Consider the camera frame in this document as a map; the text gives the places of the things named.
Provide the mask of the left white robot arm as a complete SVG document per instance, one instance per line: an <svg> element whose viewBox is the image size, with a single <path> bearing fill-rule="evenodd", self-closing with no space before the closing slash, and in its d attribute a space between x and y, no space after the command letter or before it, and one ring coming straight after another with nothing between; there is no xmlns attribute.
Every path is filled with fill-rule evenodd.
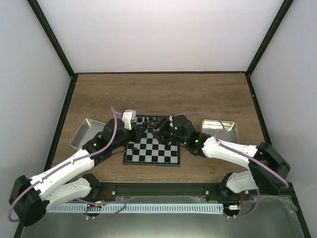
<svg viewBox="0 0 317 238"><path fill-rule="evenodd" d="M68 159L49 170L27 178L18 177L13 185L8 220L28 227L44 217L52 208L76 199L96 200L100 197L100 182L88 171L112 156L118 147L139 142L144 133L141 125L131 119L111 119L103 130L87 141Z"/></svg>

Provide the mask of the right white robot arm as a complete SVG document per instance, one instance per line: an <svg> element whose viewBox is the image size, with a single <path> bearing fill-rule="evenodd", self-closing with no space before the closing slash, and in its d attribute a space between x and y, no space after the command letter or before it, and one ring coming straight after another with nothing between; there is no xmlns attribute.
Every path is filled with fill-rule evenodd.
<svg viewBox="0 0 317 238"><path fill-rule="evenodd" d="M224 141L216 135L197 131L185 115L160 117L148 125L162 144L181 143L194 156L221 159L244 167L244 172L231 173L224 179L220 187L224 199L230 200L242 191L254 189L278 195L289 187L286 177L290 165L269 143L255 146Z"/></svg>

